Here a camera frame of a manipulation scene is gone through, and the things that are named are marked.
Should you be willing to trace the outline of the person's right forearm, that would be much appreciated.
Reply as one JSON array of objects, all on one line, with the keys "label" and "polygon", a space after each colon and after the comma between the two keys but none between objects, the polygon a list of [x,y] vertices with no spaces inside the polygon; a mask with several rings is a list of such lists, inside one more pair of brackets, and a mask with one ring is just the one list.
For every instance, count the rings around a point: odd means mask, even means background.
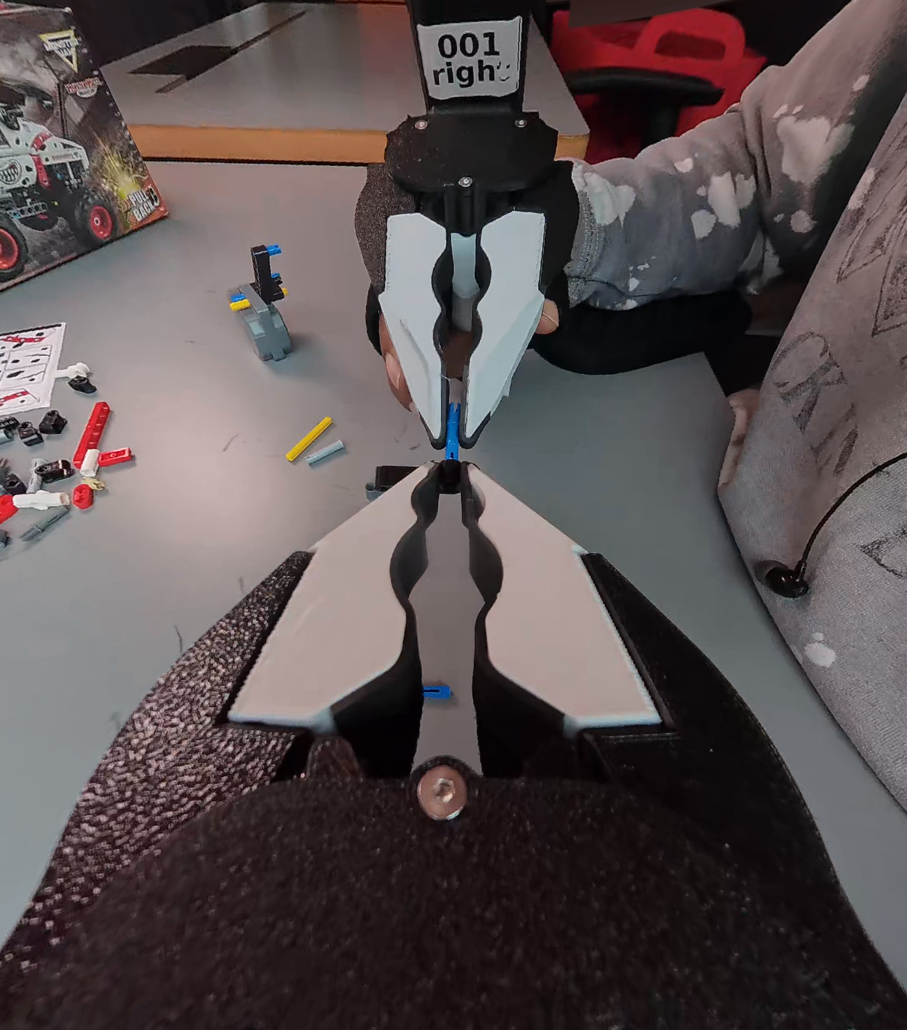
[{"label": "person's right forearm", "polygon": [[628,311],[807,276],[850,124],[800,104],[802,92],[786,69],[770,69],[723,114],[634,159],[575,161],[571,306]]}]

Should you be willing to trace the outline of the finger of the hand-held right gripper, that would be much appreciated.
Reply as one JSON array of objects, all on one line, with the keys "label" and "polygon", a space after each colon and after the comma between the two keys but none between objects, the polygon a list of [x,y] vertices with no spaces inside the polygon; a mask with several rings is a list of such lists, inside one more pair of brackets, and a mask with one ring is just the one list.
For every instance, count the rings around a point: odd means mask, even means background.
[{"label": "finger of the hand-held right gripper", "polygon": [[387,220],[382,318],[411,401],[433,445],[449,448],[450,378],[458,375],[450,320],[452,260],[446,228],[423,213]]},{"label": "finger of the hand-held right gripper", "polygon": [[509,211],[480,234],[489,278],[476,307],[477,343],[470,354],[460,410],[460,445],[472,447],[509,393],[544,306],[540,290],[546,218]]}]

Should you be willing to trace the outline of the grey table with wooden edge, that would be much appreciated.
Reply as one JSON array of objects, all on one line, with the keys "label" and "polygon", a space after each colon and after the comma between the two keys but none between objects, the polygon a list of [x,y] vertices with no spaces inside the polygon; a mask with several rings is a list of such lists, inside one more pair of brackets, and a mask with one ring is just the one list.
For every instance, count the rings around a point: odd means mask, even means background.
[{"label": "grey table with wooden edge", "polygon": [[424,111],[397,3],[261,3],[101,71],[153,161],[377,163]]}]

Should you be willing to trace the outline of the monster truck toy box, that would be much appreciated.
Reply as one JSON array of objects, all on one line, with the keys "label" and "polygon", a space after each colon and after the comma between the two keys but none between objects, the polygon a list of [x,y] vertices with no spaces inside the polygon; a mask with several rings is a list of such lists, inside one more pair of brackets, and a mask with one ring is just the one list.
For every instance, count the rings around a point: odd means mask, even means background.
[{"label": "monster truck toy box", "polygon": [[0,291],[167,214],[73,12],[0,2]]}]

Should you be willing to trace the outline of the yellow axle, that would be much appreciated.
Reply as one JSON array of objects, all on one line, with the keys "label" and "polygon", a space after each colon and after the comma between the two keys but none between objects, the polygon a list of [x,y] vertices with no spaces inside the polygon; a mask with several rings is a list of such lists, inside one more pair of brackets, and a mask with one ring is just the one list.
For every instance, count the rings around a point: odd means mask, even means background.
[{"label": "yellow axle", "polygon": [[333,425],[332,417],[325,417],[321,419],[312,430],[308,431],[305,436],[294,444],[291,449],[286,453],[285,459],[288,462],[295,462],[298,458],[310,448],[318,439],[323,436],[324,433],[329,431]]}]

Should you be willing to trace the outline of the grey and black partial model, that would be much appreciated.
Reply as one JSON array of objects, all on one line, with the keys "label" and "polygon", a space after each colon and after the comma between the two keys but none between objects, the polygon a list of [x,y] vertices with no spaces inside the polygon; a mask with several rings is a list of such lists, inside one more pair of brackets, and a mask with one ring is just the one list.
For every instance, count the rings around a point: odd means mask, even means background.
[{"label": "grey and black partial model", "polygon": [[287,290],[271,261],[281,254],[278,244],[258,245],[250,250],[254,281],[228,293],[230,309],[238,313],[264,362],[283,360],[292,352],[292,339],[277,303]]}]

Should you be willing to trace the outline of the person's right hand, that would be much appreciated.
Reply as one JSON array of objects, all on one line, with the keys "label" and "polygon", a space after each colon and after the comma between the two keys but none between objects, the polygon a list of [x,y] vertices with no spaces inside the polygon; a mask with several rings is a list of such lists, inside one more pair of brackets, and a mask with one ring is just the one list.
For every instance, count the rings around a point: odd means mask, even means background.
[{"label": "person's right hand", "polygon": [[[561,309],[557,307],[556,302],[553,300],[545,300],[536,334],[552,334],[558,329],[560,321]],[[415,402],[413,402],[412,396],[409,392],[400,360],[395,353],[395,346],[383,316],[379,317],[379,345],[390,391],[399,401],[402,407],[409,411],[415,411]],[[450,330],[447,346],[444,351],[445,371],[449,379],[462,380],[463,369],[469,359],[472,346],[473,336],[469,330],[457,328]]]}]

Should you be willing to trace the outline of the red tote basket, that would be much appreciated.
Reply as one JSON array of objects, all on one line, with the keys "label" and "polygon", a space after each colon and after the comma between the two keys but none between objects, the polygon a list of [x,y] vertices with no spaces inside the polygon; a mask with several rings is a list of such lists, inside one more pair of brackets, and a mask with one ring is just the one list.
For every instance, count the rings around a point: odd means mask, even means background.
[{"label": "red tote basket", "polygon": [[[573,26],[562,10],[553,14],[550,31],[551,56],[563,75],[583,68],[628,67],[697,76],[723,87],[714,105],[683,108],[672,137],[724,113],[766,65],[747,45],[741,22],[714,9],[586,26]],[[647,119],[635,98],[616,93],[573,97],[589,128],[586,161],[634,158],[646,148]]]}]

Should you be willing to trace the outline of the black beam piece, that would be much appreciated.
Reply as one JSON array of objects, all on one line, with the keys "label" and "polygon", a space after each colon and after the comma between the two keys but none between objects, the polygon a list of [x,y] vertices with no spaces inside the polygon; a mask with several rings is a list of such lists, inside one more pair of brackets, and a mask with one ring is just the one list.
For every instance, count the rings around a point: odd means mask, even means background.
[{"label": "black beam piece", "polygon": [[409,466],[377,466],[374,479],[367,484],[367,495],[374,499],[395,487],[407,477],[418,472],[434,473],[437,489],[442,495],[453,495],[460,492],[461,466],[458,459],[445,458],[419,467]]}]

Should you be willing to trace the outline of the long red beam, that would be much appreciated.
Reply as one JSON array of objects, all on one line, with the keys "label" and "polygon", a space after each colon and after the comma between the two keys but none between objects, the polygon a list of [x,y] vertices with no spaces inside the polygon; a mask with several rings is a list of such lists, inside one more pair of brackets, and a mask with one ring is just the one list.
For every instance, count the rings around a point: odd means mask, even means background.
[{"label": "long red beam", "polygon": [[88,453],[95,450],[99,453],[99,448],[103,433],[112,415],[112,408],[107,402],[98,402],[92,409],[88,418],[86,426],[79,438],[75,449],[72,464],[75,470],[81,470],[85,462]]}]

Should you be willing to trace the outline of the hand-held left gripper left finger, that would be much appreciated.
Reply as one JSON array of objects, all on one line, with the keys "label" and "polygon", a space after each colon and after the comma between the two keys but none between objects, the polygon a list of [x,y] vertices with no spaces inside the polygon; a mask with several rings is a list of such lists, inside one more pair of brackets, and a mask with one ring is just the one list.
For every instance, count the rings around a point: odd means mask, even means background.
[{"label": "hand-held left gripper left finger", "polygon": [[425,464],[326,534],[228,710],[233,723],[365,731],[421,717],[409,595],[427,565],[441,466]]}]

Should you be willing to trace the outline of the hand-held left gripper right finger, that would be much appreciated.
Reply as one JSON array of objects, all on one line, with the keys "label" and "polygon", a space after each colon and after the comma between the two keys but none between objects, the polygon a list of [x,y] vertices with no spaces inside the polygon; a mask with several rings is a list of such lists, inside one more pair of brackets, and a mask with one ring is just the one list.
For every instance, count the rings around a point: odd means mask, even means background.
[{"label": "hand-held left gripper right finger", "polygon": [[477,466],[460,466],[483,679],[560,734],[662,716],[585,559],[589,553]]}]

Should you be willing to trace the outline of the person's grey hoodie torso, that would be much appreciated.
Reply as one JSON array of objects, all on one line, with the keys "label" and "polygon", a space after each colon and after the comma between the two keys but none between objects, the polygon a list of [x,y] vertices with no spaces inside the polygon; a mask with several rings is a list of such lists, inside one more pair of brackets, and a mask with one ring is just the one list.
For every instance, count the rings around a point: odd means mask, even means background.
[{"label": "person's grey hoodie torso", "polygon": [[838,215],[760,387],[720,500],[753,572],[792,568],[816,526],[807,593],[762,598],[836,721],[907,811],[907,2],[852,2],[784,84],[765,140],[792,148],[796,106],[846,101],[831,162]]}]

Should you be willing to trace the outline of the grey desk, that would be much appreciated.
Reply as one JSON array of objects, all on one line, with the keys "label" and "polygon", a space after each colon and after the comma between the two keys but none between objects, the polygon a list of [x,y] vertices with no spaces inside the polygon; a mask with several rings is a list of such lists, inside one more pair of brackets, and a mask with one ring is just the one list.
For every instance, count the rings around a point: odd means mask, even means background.
[{"label": "grey desk", "polygon": [[[154,163],[169,218],[0,295],[0,330],[65,322],[130,447],[86,511],[0,551],[0,946],[135,707],[293,551],[431,454],[364,338],[356,166]],[[257,354],[228,293],[271,266],[292,339]],[[285,455],[321,419],[333,425]],[[907,989],[907,817],[775,631],[717,501],[733,416],[704,357],[587,378],[528,354],[472,460],[605,555],[777,745],[858,916]],[[342,440],[316,466],[308,454]]]}]

